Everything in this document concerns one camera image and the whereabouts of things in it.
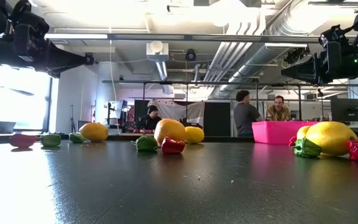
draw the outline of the lemon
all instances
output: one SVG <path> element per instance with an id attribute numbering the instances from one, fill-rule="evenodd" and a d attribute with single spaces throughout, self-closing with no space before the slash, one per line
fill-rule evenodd
<path id="1" fill-rule="evenodd" d="M 303 139 L 306 136 L 306 133 L 308 132 L 309 128 L 311 126 L 304 126 L 298 130 L 298 133 L 296 134 L 297 139 Z"/>
<path id="2" fill-rule="evenodd" d="M 197 127 L 186 127 L 186 142 L 197 144 L 204 139 L 204 131 L 201 128 Z"/>
<path id="3" fill-rule="evenodd" d="M 174 119 L 165 118 L 157 123 L 154 131 L 154 138 L 157 140 L 158 145 L 161 146 L 165 137 L 176 141 L 186 140 L 186 130 L 184 125 Z"/>
<path id="4" fill-rule="evenodd" d="M 106 140 L 109 136 L 109 129 L 100 123 L 86 123 L 80 128 L 80 133 L 88 140 L 99 142 Z"/>
<path id="5" fill-rule="evenodd" d="M 323 154 L 342 156 L 349 153 L 347 140 L 357 139 L 357 136 L 343 123 L 324 121 L 310 127 L 306 138 L 320 146 Z"/>

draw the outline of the table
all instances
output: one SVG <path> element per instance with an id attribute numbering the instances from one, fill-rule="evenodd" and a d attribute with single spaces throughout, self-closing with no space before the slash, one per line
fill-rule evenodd
<path id="1" fill-rule="evenodd" d="M 248 142 L 0 144 L 0 223 L 358 223 L 358 162 Z"/>

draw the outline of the black partition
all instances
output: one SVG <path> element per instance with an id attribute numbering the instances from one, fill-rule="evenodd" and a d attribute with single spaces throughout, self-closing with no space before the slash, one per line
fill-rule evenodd
<path id="1" fill-rule="evenodd" d="M 135 100 L 135 121 L 147 114 L 149 100 Z M 175 101 L 179 105 L 186 105 L 185 101 Z M 231 136 L 230 103 L 206 102 L 204 109 L 205 136 Z"/>
<path id="2" fill-rule="evenodd" d="M 231 136 L 230 103 L 206 102 L 204 109 L 205 136 Z"/>

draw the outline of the dark hair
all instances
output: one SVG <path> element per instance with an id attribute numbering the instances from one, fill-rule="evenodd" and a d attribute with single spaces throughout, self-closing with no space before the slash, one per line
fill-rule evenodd
<path id="1" fill-rule="evenodd" d="M 153 111 L 158 111 L 158 108 L 154 105 L 150 105 L 149 109 L 147 110 L 147 114 L 150 114 Z"/>
<path id="2" fill-rule="evenodd" d="M 246 96 L 249 95 L 249 91 L 248 90 L 241 90 L 237 93 L 236 95 L 236 100 L 238 102 L 241 102 Z"/>
<path id="3" fill-rule="evenodd" d="M 282 99 L 282 100 L 283 100 L 283 103 L 284 103 L 284 97 L 282 97 L 282 96 L 280 96 L 280 95 L 276 96 L 276 97 L 274 98 L 274 100 L 275 100 L 275 99 L 279 99 L 279 98 Z"/>

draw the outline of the plaid shirt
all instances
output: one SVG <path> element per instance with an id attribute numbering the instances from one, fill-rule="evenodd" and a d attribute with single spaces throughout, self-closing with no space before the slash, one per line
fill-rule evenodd
<path id="1" fill-rule="evenodd" d="M 286 106 L 277 111 L 274 105 L 270 105 L 267 108 L 266 118 L 270 121 L 289 121 L 291 120 L 291 112 Z"/>

